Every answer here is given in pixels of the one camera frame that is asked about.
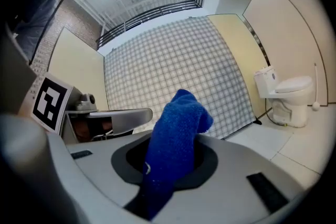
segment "black cable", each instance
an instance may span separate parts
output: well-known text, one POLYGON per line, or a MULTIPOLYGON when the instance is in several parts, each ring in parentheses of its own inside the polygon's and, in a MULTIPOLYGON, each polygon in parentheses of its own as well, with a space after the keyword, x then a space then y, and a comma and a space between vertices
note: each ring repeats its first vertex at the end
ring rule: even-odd
POLYGON ((37 44, 36 44, 36 46, 35 46, 34 53, 33 53, 33 56, 31 57, 31 60, 30 60, 30 62, 29 62, 29 65, 32 65, 32 63, 33 63, 33 59, 34 59, 35 54, 36 54, 37 49, 38 49, 38 46, 40 45, 40 42, 41 42, 41 40, 42 40, 42 38, 43 38, 43 36, 44 36, 44 34, 45 34, 47 28, 48 28, 48 25, 50 24, 51 20, 53 19, 53 17, 54 17, 55 14, 56 14, 56 11, 58 10, 58 8, 60 7, 60 5, 62 4, 63 1, 64 1, 64 0, 60 0, 60 1, 59 1, 59 3, 58 3, 58 5, 56 6, 54 12, 52 13, 52 15, 51 15, 50 18, 48 19, 46 25, 44 26, 43 31, 42 31, 42 33, 41 33, 41 35, 40 35, 40 37, 39 37, 39 39, 38 39, 38 41, 37 41, 37 44))
POLYGON ((269 117, 269 115, 268 115, 268 113, 267 113, 267 99, 266 99, 266 98, 265 98, 265 111, 266 111, 266 116, 267 116, 267 118, 268 118, 272 123, 274 123, 275 125, 279 125, 279 126, 287 126, 286 123, 277 123, 277 122, 273 121, 273 120, 269 117))

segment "white toilet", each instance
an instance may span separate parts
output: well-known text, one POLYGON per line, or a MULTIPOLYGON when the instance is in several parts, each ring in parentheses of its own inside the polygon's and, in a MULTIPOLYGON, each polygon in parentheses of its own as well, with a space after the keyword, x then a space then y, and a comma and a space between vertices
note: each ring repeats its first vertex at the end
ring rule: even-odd
POLYGON ((272 103, 275 122, 293 127, 307 124, 307 105, 314 90, 311 77, 296 77, 279 83, 274 67, 269 66, 257 71, 254 78, 260 98, 272 103))

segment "toilet lid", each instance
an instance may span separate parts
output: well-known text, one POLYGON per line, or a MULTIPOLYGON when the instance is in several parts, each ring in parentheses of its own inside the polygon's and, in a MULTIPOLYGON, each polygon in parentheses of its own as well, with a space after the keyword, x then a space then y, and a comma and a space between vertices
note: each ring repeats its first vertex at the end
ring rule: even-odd
POLYGON ((279 85, 276 86, 275 92, 282 93, 299 91, 305 89, 311 84, 312 79, 309 76, 291 78, 280 82, 279 85))

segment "blue cloth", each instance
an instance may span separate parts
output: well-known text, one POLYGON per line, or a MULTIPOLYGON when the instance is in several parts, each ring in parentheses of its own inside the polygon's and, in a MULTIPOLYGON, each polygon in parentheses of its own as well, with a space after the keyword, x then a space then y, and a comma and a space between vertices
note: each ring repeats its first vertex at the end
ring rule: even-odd
POLYGON ((213 124, 212 117, 186 90, 178 90, 157 121, 143 166, 140 193, 148 219, 172 197, 174 182, 194 170, 194 139, 213 124))

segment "checkered backdrop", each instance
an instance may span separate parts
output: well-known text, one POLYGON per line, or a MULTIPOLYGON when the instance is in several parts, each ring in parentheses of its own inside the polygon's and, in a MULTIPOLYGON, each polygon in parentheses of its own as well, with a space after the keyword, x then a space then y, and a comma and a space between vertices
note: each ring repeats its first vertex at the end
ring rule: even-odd
POLYGON ((150 108, 149 124, 178 89, 193 93, 214 118, 208 136, 224 138, 255 120, 238 65, 207 17, 132 38, 105 57, 104 71, 110 110, 150 108))

